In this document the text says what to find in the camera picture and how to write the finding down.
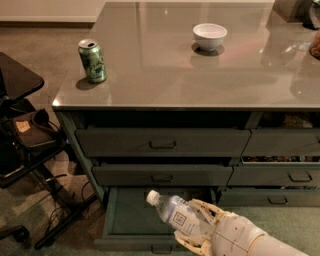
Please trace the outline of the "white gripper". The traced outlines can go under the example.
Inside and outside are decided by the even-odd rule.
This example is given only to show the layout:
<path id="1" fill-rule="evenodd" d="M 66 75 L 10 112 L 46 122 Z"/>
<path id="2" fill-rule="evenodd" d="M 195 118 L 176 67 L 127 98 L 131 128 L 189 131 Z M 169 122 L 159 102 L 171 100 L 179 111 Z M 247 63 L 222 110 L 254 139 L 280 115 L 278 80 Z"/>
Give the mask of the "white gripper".
<path id="1" fill-rule="evenodd" d="M 189 205 L 210 225 L 216 225 L 211 243 L 201 236 L 187 236 L 176 230 L 175 240 L 198 256 L 249 256 L 256 240 L 266 232 L 243 216 L 231 214 L 216 205 L 192 199 Z"/>

